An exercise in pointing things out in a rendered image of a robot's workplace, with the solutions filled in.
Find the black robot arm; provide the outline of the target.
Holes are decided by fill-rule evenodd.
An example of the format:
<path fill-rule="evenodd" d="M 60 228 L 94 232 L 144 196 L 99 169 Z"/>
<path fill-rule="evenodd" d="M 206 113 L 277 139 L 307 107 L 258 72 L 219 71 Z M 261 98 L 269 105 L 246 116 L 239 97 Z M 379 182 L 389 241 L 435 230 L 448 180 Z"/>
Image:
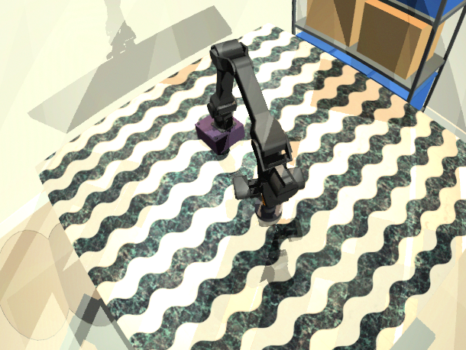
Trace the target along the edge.
<path fill-rule="evenodd" d="M 267 208 L 289 202 L 299 192 L 298 183 L 286 167 L 293 161 L 293 150 L 287 133 L 268 110 L 248 47 L 238 39 L 228 40 L 213 44 L 209 54 L 217 69 L 216 92 L 207 105 L 214 119 L 211 126 L 221 133 L 236 126 L 231 114 L 238 105 L 232 93 L 235 78 L 251 119 L 251 146 L 257 170 L 267 180 L 260 181 L 257 188 Z M 284 154 L 280 154 L 282 150 Z"/>

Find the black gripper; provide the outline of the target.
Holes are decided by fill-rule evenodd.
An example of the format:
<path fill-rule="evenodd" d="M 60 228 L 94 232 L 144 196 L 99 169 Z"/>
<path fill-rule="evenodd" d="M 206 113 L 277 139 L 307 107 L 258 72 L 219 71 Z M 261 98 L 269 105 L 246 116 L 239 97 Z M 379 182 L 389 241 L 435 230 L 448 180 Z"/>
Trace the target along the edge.
<path fill-rule="evenodd" d="M 293 175 L 293 178 L 299 185 L 299 190 L 304 190 L 305 188 L 305 179 L 303 176 L 302 168 L 301 167 L 291 167 L 288 170 Z M 248 180 L 247 175 L 234 177 L 232 179 L 233 187 L 235 192 L 236 200 L 241 199 L 251 199 L 258 198 L 261 202 L 263 202 L 261 192 L 259 192 L 257 185 L 260 181 L 267 181 L 266 177 L 261 175 L 257 171 L 257 178 Z"/>

